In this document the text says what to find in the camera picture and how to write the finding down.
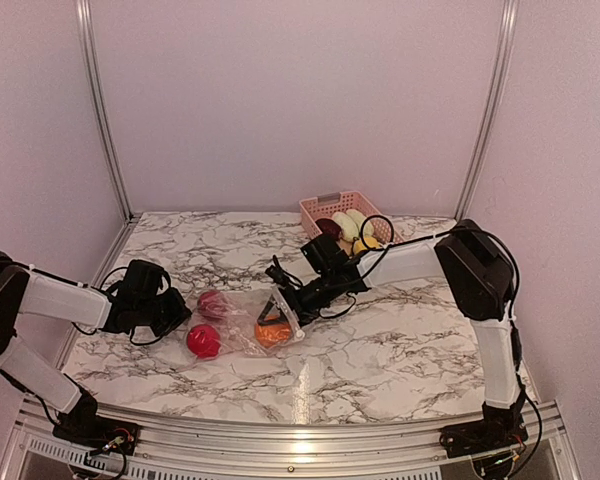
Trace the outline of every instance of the marble table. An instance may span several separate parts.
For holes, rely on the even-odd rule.
[[[454,224],[393,220],[404,238]],[[145,213],[116,266],[134,258],[159,263],[185,298],[208,288],[271,288],[264,271],[273,254],[308,280],[315,274],[299,250],[308,240],[299,222],[296,213]],[[475,336],[443,279],[359,294],[353,312],[316,321],[302,342],[267,358],[235,352],[196,361],[184,344],[187,331],[183,325],[148,347],[124,335],[80,336],[64,372],[99,402],[243,422],[413,420],[478,411],[483,401]]]

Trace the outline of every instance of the marble surface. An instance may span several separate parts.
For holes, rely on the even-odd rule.
[[[299,221],[295,213],[145,213],[116,266],[159,263],[185,298],[210,287],[271,288],[264,271],[273,254],[307,280],[314,274],[299,250],[308,240]],[[394,221],[404,238],[454,223]],[[443,279],[359,294],[353,312],[316,321],[305,340],[271,357],[234,352],[196,361],[184,345],[187,331],[149,347],[124,335],[80,336],[64,371],[103,403],[246,422],[411,420],[478,411],[483,401],[475,336]]]

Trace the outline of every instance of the white wall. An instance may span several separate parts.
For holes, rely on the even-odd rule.
[[[121,228],[90,104],[73,2],[0,0],[0,249],[91,280]],[[63,323],[18,332],[52,358]],[[0,377],[0,459],[20,396]]]
[[[529,368],[600,479],[600,0],[522,2],[470,215],[519,259]]]
[[[503,2],[93,3],[136,211],[297,210],[341,189],[453,215]]]

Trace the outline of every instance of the robotic arm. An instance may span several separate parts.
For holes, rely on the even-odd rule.
[[[392,282],[444,277],[458,309],[475,330],[485,375],[483,420],[442,430],[450,458],[505,448],[527,440],[521,411],[526,393],[518,369],[522,349],[510,315],[515,296],[514,268],[500,248],[471,220],[459,222],[444,238],[411,241],[349,258],[323,234],[302,247],[320,277],[299,286],[277,259],[267,274],[278,285],[300,325],[342,294],[364,292]]]
[[[167,288],[159,293],[163,280]],[[191,315],[170,283],[162,267],[133,260],[124,279],[102,291],[19,264],[0,252],[0,372],[41,398],[45,409],[48,403],[59,412],[56,437],[102,447],[126,431],[129,438],[121,448],[133,453],[137,425],[97,416],[93,396],[32,350],[15,323],[20,314],[33,314],[110,333],[132,334],[136,327],[148,326],[162,338]]]

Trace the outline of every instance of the basket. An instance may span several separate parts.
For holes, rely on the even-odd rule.
[[[319,218],[331,218],[336,212],[346,213],[350,208],[360,211],[365,217],[371,215],[382,215],[367,197],[360,192],[340,192],[323,195],[321,197],[307,198],[300,201],[300,213],[302,215],[302,227],[309,238],[316,238],[322,232],[316,225]],[[371,220],[375,233],[373,234],[381,243],[389,243],[391,229],[387,222],[376,218]],[[402,237],[395,234],[394,242],[402,242]]]

